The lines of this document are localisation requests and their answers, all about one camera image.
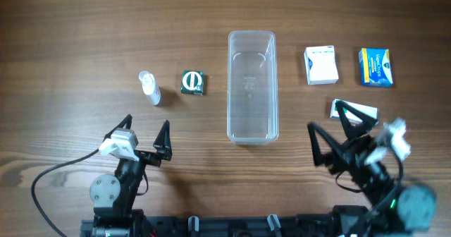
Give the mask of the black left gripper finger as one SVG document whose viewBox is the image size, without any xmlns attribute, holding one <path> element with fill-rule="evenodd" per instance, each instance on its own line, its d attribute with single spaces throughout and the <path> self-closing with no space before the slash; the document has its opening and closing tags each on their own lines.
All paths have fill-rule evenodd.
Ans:
<svg viewBox="0 0 451 237">
<path fill-rule="evenodd" d="M 163 160 L 170 161 L 172 159 L 172 145 L 170 138 L 170 122 L 164 121 L 159 134 L 157 135 L 153 147 L 156 154 Z"/>
<path fill-rule="evenodd" d="M 128 114 L 117 126 L 115 126 L 112 130 L 110 130 L 105 136 L 104 140 L 110 138 L 115 130 L 118 128 L 130 129 L 132 125 L 132 115 Z"/>
</svg>

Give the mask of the white green Panadol box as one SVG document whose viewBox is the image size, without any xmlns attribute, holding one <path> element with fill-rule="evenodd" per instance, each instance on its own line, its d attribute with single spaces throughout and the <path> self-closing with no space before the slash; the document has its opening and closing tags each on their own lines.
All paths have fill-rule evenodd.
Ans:
<svg viewBox="0 0 451 237">
<path fill-rule="evenodd" d="M 331 119 L 339 119 L 339 113 L 338 113 L 338 108 L 336 107 L 336 103 L 339 102 L 339 99 L 334 99 L 332 101 L 332 105 L 331 105 L 331 110 L 330 110 L 330 118 Z M 372 118 L 377 118 L 378 117 L 378 109 L 375 107 L 370 107 L 370 106 L 366 106 L 363 104 L 356 104 L 356 103 L 352 103 L 352 102 L 346 102 L 348 105 L 350 105 L 351 107 L 355 108 L 357 111 L 360 111 Z M 357 117 L 355 114 L 351 113 L 348 109 L 343 109 L 346 117 L 349 119 L 350 123 L 353 124 L 358 124 L 361 123 L 362 120 Z"/>
</svg>

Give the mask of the blue VapoDrops lozenge box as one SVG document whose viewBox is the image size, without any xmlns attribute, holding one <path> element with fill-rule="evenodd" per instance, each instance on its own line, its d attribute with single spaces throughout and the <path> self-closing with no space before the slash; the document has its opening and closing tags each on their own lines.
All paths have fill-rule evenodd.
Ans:
<svg viewBox="0 0 451 237">
<path fill-rule="evenodd" d="M 363 86 L 393 86 L 389 49 L 361 48 L 359 51 L 359 67 Z"/>
</svg>

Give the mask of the white medicine box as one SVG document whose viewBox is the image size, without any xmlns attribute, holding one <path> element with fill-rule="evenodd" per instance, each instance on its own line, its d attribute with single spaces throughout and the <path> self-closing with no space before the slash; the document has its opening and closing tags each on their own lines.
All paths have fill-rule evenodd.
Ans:
<svg viewBox="0 0 451 237">
<path fill-rule="evenodd" d="M 307 47 L 304 51 L 304 62 L 308 85 L 335 84 L 338 81 L 333 45 Z"/>
</svg>

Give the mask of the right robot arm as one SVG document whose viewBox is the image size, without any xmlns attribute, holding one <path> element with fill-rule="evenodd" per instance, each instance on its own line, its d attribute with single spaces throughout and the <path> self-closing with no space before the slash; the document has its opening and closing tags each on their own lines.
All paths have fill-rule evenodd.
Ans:
<svg viewBox="0 0 451 237">
<path fill-rule="evenodd" d="M 384 123 L 373 137 L 378 119 L 355 109 L 345 101 L 335 107 L 346 141 L 338 142 L 320 125 L 307 125 L 315 166 L 324 165 L 339 178 L 347 172 L 356 185 L 353 193 L 362 193 L 371 208 L 336 206 L 331 212 L 333 236 L 411 236 L 427 231 L 436 210 L 435 191 L 423 184 L 405 186 L 404 160 L 411 146 L 404 135 L 407 125 L 396 118 Z"/>
</svg>

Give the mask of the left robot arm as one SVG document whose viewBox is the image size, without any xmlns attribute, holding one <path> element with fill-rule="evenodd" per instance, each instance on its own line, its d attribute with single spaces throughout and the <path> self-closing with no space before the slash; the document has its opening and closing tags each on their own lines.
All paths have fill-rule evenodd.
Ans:
<svg viewBox="0 0 451 237">
<path fill-rule="evenodd" d="M 84 221 L 81 236 L 156 236 L 141 209 L 134 209 L 135 198 L 142 181 L 147 181 L 146 166 L 161 166 L 163 160 L 172 158 L 170 122 L 164 121 L 154 143 L 154 151 L 137 149 L 138 139 L 131 129 L 132 116 L 127 115 L 108 132 L 99 146 L 102 155 L 119 159 L 113 174 L 96 178 L 89 195 L 93 202 L 94 219 Z"/>
</svg>

